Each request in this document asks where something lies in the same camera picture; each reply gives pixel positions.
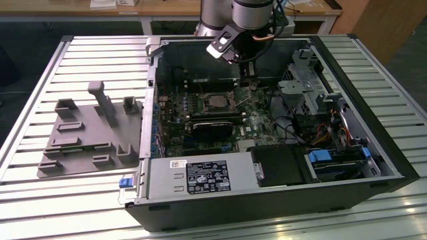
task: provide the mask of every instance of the white label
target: white label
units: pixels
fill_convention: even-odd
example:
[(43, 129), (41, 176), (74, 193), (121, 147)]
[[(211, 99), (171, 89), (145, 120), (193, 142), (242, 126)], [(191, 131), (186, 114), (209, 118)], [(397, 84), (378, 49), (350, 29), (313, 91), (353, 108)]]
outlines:
[(187, 160), (173, 160), (171, 161), (171, 169), (185, 168), (187, 164)]
[(119, 14), (123, 14), (123, 15), (137, 15), (139, 14), (138, 11), (121, 11)]

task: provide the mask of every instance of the motherboard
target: motherboard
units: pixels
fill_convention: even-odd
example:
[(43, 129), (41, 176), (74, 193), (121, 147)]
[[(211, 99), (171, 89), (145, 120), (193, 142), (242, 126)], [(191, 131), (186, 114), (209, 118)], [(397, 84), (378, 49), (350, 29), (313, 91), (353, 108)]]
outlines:
[(194, 79), (170, 92), (159, 91), (166, 156), (237, 153), (279, 144), (267, 106), (270, 88), (238, 86), (234, 79), (207, 81)]

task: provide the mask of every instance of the metal rail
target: metal rail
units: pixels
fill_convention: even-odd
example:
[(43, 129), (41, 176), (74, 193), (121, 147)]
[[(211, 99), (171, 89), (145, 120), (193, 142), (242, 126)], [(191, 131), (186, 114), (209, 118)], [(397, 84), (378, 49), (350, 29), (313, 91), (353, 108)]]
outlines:
[(94, 104), (90, 81), (105, 81), (114, 102), (146, 98), (146, 36), (89, 36), (63, 42), (0, 153), (0, 239), (347, 239), (422, 238), (427, 233), (427, 119), (425, 111), (362, 44), (345, 35), (322, 40), (371, 106), (421, 180), (353, 209), (147, 232), (119, 204), (118, 182), (130, 169), (39, 179), (59, 98)]

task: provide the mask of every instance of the sticker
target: sticker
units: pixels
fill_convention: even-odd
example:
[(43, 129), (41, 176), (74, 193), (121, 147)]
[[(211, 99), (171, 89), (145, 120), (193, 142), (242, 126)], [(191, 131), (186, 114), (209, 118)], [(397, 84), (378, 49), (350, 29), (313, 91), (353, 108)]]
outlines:
[(173, 160), (171, 161), (171, 169), (185, 168), (187, 164), (187, 160)]
[(206, 194), (233, 189), (227, 161), (206, 161), (187, 164), (187, 192)]
[(123, 14), (123, 15), (137, 15), (139, 14), (138, 11), (121, 11), (119, 14)]

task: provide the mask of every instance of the blue tab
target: blue tab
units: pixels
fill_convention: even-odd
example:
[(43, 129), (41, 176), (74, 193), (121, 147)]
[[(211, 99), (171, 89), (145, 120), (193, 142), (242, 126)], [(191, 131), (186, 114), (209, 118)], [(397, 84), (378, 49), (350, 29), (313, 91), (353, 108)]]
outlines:
[(314, 163), (317, 161), (317, 156), (314, 155), (314, 153), (309, 153), (309, 159), (310, 159), (310, 162)]
[(134, 178), (133, 177), (122, 178), (121, 181), (119, 181), (119, 187), (122, 189), (133, 188), (134, 187)]
[(370, 149), (367, 147), (362, 148), (362, 152), (366, 158), (371, 157), (371, 152)]
[(330, 154), (329, 150), (315, 150), (315, 151), (313, 151), (309, 154), (309, 158), (310, 158), (310, 161), (313, 163), (318, 162), (318, 161), (331, 161), (333, 160), (333, 157), (331, 157), (331, 154)]

